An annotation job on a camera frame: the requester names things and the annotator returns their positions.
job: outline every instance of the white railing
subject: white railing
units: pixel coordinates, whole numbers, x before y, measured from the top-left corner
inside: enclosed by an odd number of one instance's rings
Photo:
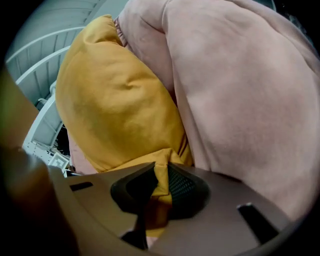
[[[43,58],[70,46],[83,28],[84,26],[78,26],[44,35],[17,50],[5,62],[13,80],[18,80]]]
[[[59,68],[69,48],[64,47],[38,61],[16,80],[23,94],[34,105],[38,99],[45,99],[50,94],[50,86],[57,80]]]

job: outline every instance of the pink blanket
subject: pink blanket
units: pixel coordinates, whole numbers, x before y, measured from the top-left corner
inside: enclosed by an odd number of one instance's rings
[[[318,191],[320,62],[303,34],[252,0],[130,0],[116,23],[176,100],[195,166],[305,213]]]

